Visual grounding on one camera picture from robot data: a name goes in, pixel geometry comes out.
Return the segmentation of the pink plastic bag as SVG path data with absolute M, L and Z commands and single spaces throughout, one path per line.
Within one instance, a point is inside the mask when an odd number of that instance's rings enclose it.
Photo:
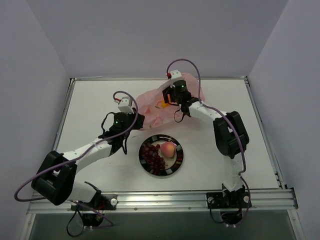
M 138 113 L 145 116 L 141 131 L 158 128 L 182 116 L 181 112 L 176 112 L 179 110 L 177 103 L 173 103 L 165 108 L 161 107 L 163 101 L 162 91 L 172 84 L 173 81 L 168 80 L 159 88 L 147 91 L 136 98 Z

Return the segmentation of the fake peach pink yellow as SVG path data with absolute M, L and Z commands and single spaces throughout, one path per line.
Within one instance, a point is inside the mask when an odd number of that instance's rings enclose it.
M 165 142 L 160 146 L 160 152 L 165 158 L 173 158 L 176 152 L 176 145 L 172 142 Z

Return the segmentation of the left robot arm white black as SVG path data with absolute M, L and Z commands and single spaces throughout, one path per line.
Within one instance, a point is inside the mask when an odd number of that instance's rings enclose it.
M 69 152 L 49 152 L 31 187 L 55 206 L 66 201 L 78 201 L 90 210 L 97 209 L 102 199 L 101 191 L 87 181 L 76 181 L 76 175 L 118 150 L 125 152 L 131 130 L 140 130 L 144 120 L 145 116 L 139 113 L 117 112 L 113 116 L 113 125 L 93 142 Z

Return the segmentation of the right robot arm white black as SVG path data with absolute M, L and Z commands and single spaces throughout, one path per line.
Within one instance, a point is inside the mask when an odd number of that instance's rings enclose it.
M 185 80 L 177 80 L 162 91 L 166 104 L 177 104 L 184 116 L 196 118 L 212 125 L 215 144 L 224 156 L 223 203 L 234 206 L 240 201 L 238 190 L 246 185 L 242 174 L 246 172 L 245 150 L 250 142 L 249 135 L 237 111 L 222 112 L 193 97 Z

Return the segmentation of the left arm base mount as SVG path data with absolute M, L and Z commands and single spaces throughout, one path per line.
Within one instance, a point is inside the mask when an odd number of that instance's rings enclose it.
M 101 211 L 115 211 L 118 204 L 118 196 L 115 193 L 103 193 L 88 181 L 76 182 L 67 200 Z

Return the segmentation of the orange fake fruit slice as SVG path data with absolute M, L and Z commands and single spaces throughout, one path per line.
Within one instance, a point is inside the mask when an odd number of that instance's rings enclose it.
M 161 107 L 166 108 L 172 104 L 170 94 L 165 94 L 163 97 L 163 101 L 161 102 Z

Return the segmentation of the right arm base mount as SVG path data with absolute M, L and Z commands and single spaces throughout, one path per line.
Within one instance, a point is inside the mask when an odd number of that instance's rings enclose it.
M 207 192 L 207 207 L 212 209 L 245 209 L 251 208 L 249 193 L 244 189 L 237 191 Z

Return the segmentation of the red fake grape bunch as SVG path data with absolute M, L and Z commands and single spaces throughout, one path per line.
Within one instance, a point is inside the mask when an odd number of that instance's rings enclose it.
M 142 147 L 142 159 L 145 160 L 150 172 L 159 175 L 160 171 L 165 170 L 166 163 L 160 152 L 160 145 L 147 143 Z

